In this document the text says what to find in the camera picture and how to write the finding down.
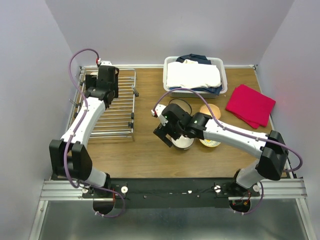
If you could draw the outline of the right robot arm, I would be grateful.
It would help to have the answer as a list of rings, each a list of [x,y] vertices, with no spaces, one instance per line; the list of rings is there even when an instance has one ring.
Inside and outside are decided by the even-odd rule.
[[[241,196],[261,180],[278,181],[282,177],[288,150],[277,131],[272,130],[268,134],[250,132],[201,112],[190,115],[175,103],[167,106],[158,104],[151,114],[160,121],[154,134],[169,147],[180,137],[210,140],[238,148],[256,158],[226,183],[224,189],[229,194]]]

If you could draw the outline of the beige flower pattern bowl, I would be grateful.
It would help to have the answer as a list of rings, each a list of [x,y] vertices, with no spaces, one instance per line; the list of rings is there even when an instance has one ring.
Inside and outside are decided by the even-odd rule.
[[[221,111],[219,107],[211,103],[209,103],[208,106],[205,104],[202,105],[199,109],[199,112],[209,116],[211,116],[211,113],[213,113],[217,120],[221,118]]]

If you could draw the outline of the dark blue floral bowl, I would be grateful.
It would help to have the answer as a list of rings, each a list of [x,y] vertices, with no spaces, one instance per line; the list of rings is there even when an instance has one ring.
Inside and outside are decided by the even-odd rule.
[[[192,107],[191,105],[184,99],[181,98],[173,98],[169,101],[168,104],[176,104],[178,106],[180,106],[185,112],[187,112],[188,114],[192,114]]]

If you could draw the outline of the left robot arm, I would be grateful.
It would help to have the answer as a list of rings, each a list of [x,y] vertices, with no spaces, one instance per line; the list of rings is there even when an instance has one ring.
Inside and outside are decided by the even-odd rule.
[[[110,194],[110,176],[93,166],[87,145],[98,119],[119,96],[118,75],[117,67],[103,64],[97,75],[87,75],[79,113],[62,137],[49,144],[53,174],[67,178],[75,188],[80,186],[79,182],[92,185],[101,198]]]

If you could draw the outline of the teal white bowl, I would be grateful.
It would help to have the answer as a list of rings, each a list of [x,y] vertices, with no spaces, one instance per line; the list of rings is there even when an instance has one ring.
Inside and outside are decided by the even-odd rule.
[[[179,138],[177,138],[176,140],[174,140],[173,138],[171,139],[173,146],[181,151],[186,151],[188,149],[191,148],[191,146],[194,143],[194,139],[193,138],[188,138],[185,137],[183,135],[181,135]]]

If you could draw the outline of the yellow dotted white bowl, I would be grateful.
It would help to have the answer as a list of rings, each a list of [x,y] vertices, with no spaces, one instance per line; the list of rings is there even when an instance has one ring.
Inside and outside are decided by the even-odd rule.
[[[218,141],[214,141],[214,140],[208,140],[208,139],[200,139],[199,140],[205,147],[208,148],[215,148],[217,146],[219,146],[221,143]]]

